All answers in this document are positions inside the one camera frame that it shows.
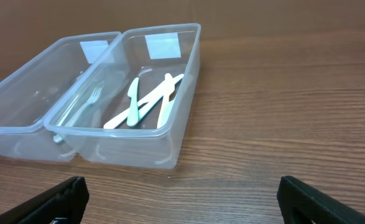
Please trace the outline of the teal plastic knife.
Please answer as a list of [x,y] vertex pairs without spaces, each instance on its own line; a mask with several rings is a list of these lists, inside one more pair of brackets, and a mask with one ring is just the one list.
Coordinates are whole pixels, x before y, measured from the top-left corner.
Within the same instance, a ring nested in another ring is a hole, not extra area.
[[139,109],[137,104],[138,98],[138,86],[139,86],[139,78],[136,77],[129,89],[128,89],[128,97],[130,97],[130,106],[129,106],[129,114],[127,116],[127,125],[130,127],[135,126],[139,121]]

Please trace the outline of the yellow plastic knife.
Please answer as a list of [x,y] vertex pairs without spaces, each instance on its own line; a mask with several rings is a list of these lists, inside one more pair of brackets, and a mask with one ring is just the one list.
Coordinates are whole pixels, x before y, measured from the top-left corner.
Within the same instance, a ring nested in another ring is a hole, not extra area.
[[157,122],[157,128],[160,128],[162,126],[163,113],[165,111],[167,104],[169,103],[170,95],[174,91],[175,91],[175,84],[173,82],[173,77],[170,73],[166,73],[165,80],[164,80],[162,104],[161,104],[159,118],[158,118],[158,122]]

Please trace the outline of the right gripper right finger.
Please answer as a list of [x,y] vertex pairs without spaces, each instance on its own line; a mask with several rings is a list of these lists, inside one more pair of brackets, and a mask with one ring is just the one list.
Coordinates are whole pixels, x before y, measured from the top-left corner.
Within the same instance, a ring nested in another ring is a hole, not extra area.
[[277,201],[285,224],[365,224],[365,215],[288,175],[280,180]]

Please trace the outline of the white plastic fork crossing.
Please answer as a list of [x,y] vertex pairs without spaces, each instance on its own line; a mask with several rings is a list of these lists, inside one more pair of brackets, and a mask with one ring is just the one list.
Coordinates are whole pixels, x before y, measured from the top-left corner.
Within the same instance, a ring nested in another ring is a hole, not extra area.
[[[79,107],[79,109],[73,114],[73,116],[68,120],[68,122],[65,124],[65,126],[73,126],[78,118],[81,116],[82,112],[89,107],[90,105],[95,104],[99,97],[101,96],[101,92],[103,89],[103,85],[104,82],[101,82],[99,84],[96,85],[96,87],[93,89],[93,91],[91,92],[90,97]],[[62,117],[60,119],[60,121],[57,123],[57,126],[61,126],[63,124],[63,122],[67,119],[68,115],[71,113],[73,107],[76,105],[77,103],[77,97],[72,101],[72,103],[68,106],[68,108],[66,109],[66,111],[64,112],[64,114],[62,114]]]

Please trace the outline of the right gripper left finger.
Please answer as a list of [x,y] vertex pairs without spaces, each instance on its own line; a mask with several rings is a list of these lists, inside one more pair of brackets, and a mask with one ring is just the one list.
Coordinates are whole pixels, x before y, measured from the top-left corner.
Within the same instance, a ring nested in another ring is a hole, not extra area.
[[85,178],[74,176],[1,214],[0,224],[79,224],[89,198]]

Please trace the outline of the grey-white plastic knife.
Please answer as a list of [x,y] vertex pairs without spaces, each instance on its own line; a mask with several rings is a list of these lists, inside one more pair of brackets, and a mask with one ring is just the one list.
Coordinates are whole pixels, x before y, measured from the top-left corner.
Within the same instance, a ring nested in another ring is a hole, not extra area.
[[169,119],[169,116],[171,114],[171,110],[173,108],[175,100],[171,100],[167,103],[163,113],[162,113],[162,122],[160,124],[160,126],[163,126]]

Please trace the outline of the pale blue plastic knife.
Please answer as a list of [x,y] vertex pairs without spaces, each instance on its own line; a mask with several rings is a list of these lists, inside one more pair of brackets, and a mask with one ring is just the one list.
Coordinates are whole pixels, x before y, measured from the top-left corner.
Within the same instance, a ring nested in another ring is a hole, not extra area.
[[[175,89],[175,85],[183,78],[184,74],[179,74],[172,78],[172,86]],[[150,95],[149,102],[145,103],[139,110],[139,119],[143,119],[146,114],[162,99],[166,89],[166,81],[164,80],[157,88],[155,93]]]

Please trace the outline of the white plastic knife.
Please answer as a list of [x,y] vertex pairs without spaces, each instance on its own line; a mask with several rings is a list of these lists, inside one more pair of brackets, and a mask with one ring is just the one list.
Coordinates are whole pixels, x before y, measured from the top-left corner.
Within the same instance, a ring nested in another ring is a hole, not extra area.
[[[165,86],[165,82],[160,83],[151,92],[149,92],[146,96],[144,96],[137,102],[137,107],[139,108],[140,106],[142,106],[146,103],[149,103],[150,101],[154,101],[156,98],[158,100],[161,99],[161,97],[163,96],[162,90],[163,90],[164,86]],[[108,122],[106,122],[104,124],[103,128],[104,129],[114,129],[114,128],[118,127],[120,124],[122,124],[124,122],[124,120],[127,119],[128,115],[129,115],[129,110],[130,110],[130,108],[127,108],[123,112],[116,115],[114,118],[110,119]]]

